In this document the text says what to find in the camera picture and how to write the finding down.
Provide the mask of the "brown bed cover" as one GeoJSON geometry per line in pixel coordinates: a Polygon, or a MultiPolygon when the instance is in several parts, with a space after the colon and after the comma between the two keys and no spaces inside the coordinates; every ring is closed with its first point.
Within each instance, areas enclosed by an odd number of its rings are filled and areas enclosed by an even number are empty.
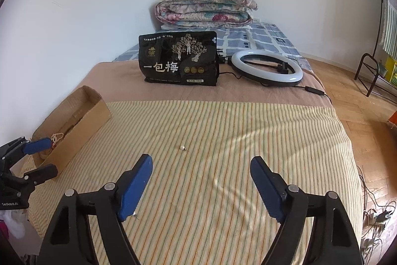
{"type": "Polygon", "coordinates": [[[304,90],[305,86],[310,86],[324,91],[321,81],[308,71],[303,73],[299,87],[263,86],[247,78],[239,78],[229,65],[221,65],[221,72],[216,86],[174,85],[145,82],[137,61],[98,63],[79,86],[94,89],[105,102],[190,100],[332,107],[329,95],[321,96],[304,90]]]}

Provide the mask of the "brown cardboard box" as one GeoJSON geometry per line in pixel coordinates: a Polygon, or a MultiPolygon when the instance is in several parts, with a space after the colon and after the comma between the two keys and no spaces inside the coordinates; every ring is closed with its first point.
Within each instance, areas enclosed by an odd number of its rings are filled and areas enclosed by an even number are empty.
{"type": "Polygon", "coordinates": [[[53,141],[51,149],[32,155],[35,166],[53,164],[61,173],[111,116],[97,91],[86,85],[76,89],[33,133],[33,141],[45,137],[53,141]]]}

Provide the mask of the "black snack bag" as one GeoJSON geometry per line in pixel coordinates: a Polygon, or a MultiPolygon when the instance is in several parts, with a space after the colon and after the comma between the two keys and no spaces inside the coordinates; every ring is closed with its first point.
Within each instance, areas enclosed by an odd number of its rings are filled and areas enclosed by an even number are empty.
{"type": "Polygon", "coordinates": [[[139,36],[139,68],[150,83],[215,86],[219,78],[214,31],[139,36]]]}

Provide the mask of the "black clothes rack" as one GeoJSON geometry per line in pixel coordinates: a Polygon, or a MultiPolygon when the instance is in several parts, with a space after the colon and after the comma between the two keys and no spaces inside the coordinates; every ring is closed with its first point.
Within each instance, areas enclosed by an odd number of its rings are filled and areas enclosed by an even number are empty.
{"type": "Polygon", "coordinates": [[[365,95],[376,95],[393,104],[396,103],[396,85],[386,81],[386,59],[389,56],[382,46],[384,25],[384,0],[380,0],[380,19],[377,27],[375,45],[371,52],[361,56],[355,72],[354,80],[358,81],[366,91],[365,95]]]}

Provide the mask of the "striped yellow blanket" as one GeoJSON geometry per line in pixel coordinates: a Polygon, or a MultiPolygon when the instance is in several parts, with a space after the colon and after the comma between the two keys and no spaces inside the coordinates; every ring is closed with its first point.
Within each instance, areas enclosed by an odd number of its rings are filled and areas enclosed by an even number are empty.
{"type": "Polygon", "coordinates": [[[361,181],[353,148],[332,108],[239,102],[111,102],[111,119],[55,180],[29,199],[44,235],[66,190],[100,189],[144,153],[153,173],[125,232],[142,264],[260,264],[278,224],[250,176],[250,161],[304,192],[335,191],[356,236],[361,181]]]}

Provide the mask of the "folded floral quilt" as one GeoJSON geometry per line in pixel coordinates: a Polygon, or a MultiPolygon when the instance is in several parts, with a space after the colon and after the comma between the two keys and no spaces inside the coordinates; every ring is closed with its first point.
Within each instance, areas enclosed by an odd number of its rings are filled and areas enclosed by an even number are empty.
{"type": "Polygon", "coordinates": [[[161,0],[155,17],[170,28],[239,28],[249,25],[255,0],[161,0]]]}

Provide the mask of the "striped hanging towel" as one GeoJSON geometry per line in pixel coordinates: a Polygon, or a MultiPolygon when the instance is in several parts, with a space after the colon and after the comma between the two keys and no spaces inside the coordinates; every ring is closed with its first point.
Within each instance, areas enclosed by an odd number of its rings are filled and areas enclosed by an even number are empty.
{"type": "Polygon", "coordinates": [[[396,0],[384,0],[382,46],[394,60],[396,60],[396,15],[396,0]]]}

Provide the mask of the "yellow box on rack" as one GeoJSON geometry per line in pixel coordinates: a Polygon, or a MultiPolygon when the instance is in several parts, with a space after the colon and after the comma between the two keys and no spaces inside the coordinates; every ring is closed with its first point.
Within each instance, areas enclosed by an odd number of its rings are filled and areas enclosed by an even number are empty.
{"type": "Polygon", "coordinates": [[[396,85],[396,60],[391,56],[388,56],[384,66],[387,70],[385,76],[386,81],[393,85],[396,85]]]}

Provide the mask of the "blue checkered bed sheet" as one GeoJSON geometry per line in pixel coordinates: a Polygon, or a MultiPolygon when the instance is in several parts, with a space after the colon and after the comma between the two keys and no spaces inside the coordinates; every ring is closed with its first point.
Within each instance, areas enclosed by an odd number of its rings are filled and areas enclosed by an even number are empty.
{"type": "MultiPolygon", "coordinates": [[[[191,33],[208,31],[215,31],[217,34],[217,51],[220,56],[232,56],[240,50],[265,50],[296,61],[302,69],[312,72],[307,59],[299,53],[293,43],[275,24],[261,22],[257,19],[251,24],[239,28],[162,28],[158,33],[171,34],[175,32],[191,33]]],[[[144,45],[148,45],[146,47],[142,47],[139,44],[133,46],[115,58],[114,62],[138,60],[140,48],[148,50],[152,46],[155,47],[156,42],[154,41],[151,43],[144,42],[144,45]]]]}

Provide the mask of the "orange cloth covered table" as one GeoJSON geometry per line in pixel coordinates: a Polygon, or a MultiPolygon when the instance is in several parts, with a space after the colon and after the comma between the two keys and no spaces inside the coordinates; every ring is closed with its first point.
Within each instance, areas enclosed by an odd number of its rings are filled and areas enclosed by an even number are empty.
{"type": "Polygon", "coordinates": [[[391,129],[397,128],[397,111],[389,117],[387,124],[391,129]]]}

